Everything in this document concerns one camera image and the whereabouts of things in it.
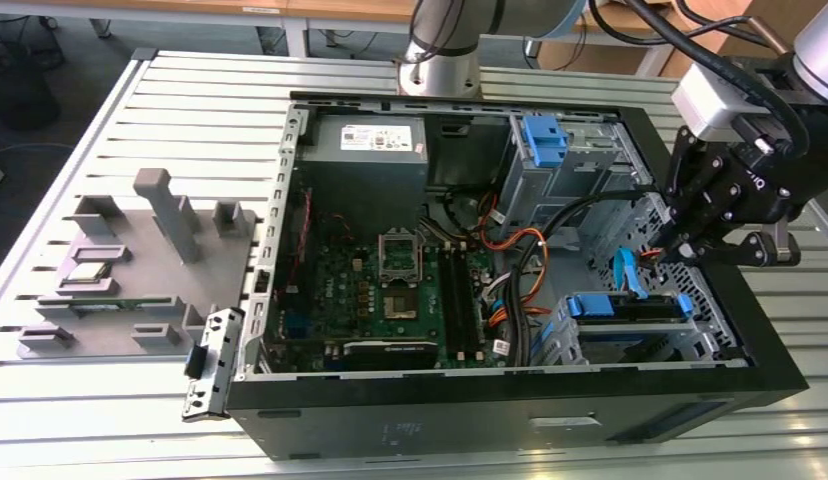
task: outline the metal rod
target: metal rod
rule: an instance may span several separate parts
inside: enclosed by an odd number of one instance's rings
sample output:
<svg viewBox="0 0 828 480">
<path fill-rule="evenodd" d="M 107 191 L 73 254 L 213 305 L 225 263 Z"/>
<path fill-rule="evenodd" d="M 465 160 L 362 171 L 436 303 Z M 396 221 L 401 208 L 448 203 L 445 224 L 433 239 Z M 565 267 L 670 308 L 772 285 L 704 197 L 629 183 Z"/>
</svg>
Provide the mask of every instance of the metal rod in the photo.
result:
<svg viewBox="0 0 828 480">
<path fill-rule="evenodd" d="M 785 55 L 791 50 L 793 50 L 791 44 L 785 41 L 783 37 L 779 36 L 773 27 L 768 25 L 768 23 L 761 20 L 759 17 L 752 17 L 749 19 L 748 25 L 755 28 L 756 33 L 761 35 L 761 38 L 767 40 L 768 45 L 773 49 L 773 51 L 781 56 Z"/>
</svg>

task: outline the green circuit board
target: green circuit board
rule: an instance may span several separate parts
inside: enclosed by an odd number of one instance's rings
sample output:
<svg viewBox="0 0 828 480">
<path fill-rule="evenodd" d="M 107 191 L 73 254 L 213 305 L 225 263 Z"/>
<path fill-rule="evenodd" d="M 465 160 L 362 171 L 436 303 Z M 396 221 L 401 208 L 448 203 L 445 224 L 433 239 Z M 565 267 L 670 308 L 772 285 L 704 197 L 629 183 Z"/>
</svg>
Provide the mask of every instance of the green circuit board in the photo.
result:
<svg viewBox="0 0 828 480">
<path fill-rule="evenodd" d="M 438 368 L 482 368 L 497 361 L 485 352 L 460 360 L 445 347 L 445 321 L 438 274 L 440 248 L 422 248 L 421 281 L 390 284 L 378 280 L 378 245 L 334 245 L 320 252 L 313 289 L 313 309 L 297 319 L 304 336 L 290 341 L 286 362 L 294 371 L 328 371 L 328 348 L 360 340 L 434 342 L 440 346 Z M 490 254 L 465 254 L 473 295 L 480 292 L 480 274 L 490 269 Z M 405 255 L 394 259 L 402 268 Z M 480 309 L 477 321 L 482 324 Z M 290 319 L 285 324 L 293 325 Z"/>
</svg>

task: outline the open computer tower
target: open computer tower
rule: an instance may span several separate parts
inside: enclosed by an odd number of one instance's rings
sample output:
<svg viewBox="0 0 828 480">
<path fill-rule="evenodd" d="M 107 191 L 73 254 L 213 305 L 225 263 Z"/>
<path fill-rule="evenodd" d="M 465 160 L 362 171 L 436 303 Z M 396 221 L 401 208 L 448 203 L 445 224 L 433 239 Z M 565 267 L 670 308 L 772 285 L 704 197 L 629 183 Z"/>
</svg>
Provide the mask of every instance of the open computer tower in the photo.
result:
<svg viewBox="0 0 828 480">
<path fill-rule="evenodd" d="M 662 310 L 620 310 L 614 256 L 669 220 L 653 192 L 537 250 L 513 360 L 492 287 L 521 253 L 480 235 L 653 190 L 668 161 L 640 109 L 296 93 L 250 308 L 207 320 L 185 418 L 233 416 L 282 460 L 541 450 L 662 442 L 808 388 L 736 267 L 646 263 Z"/>
</svg>

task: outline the blue plastic latch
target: blue plastic latch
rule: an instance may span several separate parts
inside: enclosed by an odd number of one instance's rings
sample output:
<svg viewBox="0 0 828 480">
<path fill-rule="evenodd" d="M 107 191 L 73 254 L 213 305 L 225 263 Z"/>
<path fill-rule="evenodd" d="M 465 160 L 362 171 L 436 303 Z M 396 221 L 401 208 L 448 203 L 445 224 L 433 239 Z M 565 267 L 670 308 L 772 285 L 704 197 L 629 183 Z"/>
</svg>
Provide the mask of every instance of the blue plastic latch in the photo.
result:
<svg viewBox="0 0 828 480">
<path fill-rule="evenodd" d="M 569 297 L 568 304 L 569 313 L 572 314 L 572 316 L 580 317 L 584 314 L 584 308 L 580 305 L 580 300 L 577 300 L 577 297 Z"/>
<path fill-rule="evenodd" d="M 550 337 L 550 334 L 553 333 L 553 329 L 553 322 L 548 322 L 548 326 L 544 330 L 538 332 L 538 335 L 536 335 L 536 339 L 533 340 L 533 345 L 530 346 L 530 357 L 534 357 L 541 350 L 542 345 L 545 344 L 548 338 Z"/>
<path fill-rule="evenodd" d="M 581 293 L 569 298 L 569 310 L 572 310 L 573 317 L 612 317 L 616 312 L 613 311 L 613 303 L 610 302 L 609 295 L 602 293 Z"/>
<path fill-rule="evenodd" d="M 616 258 L 613 258 L 613 275 L 616 276 L 616 290 L 622 289 L 626 279 L 628 288 L 637 294 L 637 297 L 642 299 L 649 298 L 649 293 L 642 288 L 642 282 L 640 281 L 637 258 L 633 255 L 633 250 L 629 248 L 622 247 L 616 251 Z"/>
<path fill-rule="evenodd" d="M 533 149 L 533 163 L 537 167 L 553 168 L 562 165 L 569 152 L 569 136 L 560 128 L 553 115 L 525 115 L 524 134 Z"/>
<path fill-rule="evenodd" d="M 686 293 L 680 293 L 677 299 L 684 312 L 684 318 L 691 318 L 693 316 L 693 300 L 691 300 L 691 296 Z"/>
</svg>

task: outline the metal bracket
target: metal bracket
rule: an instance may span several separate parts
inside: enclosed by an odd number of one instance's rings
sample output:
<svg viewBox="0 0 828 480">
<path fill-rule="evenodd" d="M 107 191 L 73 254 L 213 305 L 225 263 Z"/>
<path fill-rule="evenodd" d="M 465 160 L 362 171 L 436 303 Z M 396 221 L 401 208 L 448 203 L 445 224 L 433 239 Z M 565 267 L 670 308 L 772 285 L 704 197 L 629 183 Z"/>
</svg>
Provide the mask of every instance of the metal bracket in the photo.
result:
<svg viewBox="0 0 828 480">
<path fill-rule="evenodd" d="M 752 267 L 799 265 L 801 252 L 797 239 L 788 233 L 787 227 L 777 225 L 768 227 L 776 229 L 775 234 L 767 231 L 751 232 L 740 245 L 724 243 L 715 247 L 700 247 L 699 256 L 707 260 Z"/>
<path fill-rule="evenodd" d="M 183 422 L 223 420 L 225 401 L 234 372 L 239 333 L 245 312 L 227 308 L 210 314 L 201 344 L 195 345 L 186 359 L 189 392 L 183 405 Z"/>
<path fill-rule="evenodd" d="M 785 263 L 791 260 L 791 234 L 788 233 L 788 219 L 783 218 L 773 225 L 764 225 L 761 228 L 764 233 L 771 235 L 773 243 L 776 244 L 776 259 L 780 263 Z"/>
</svg>

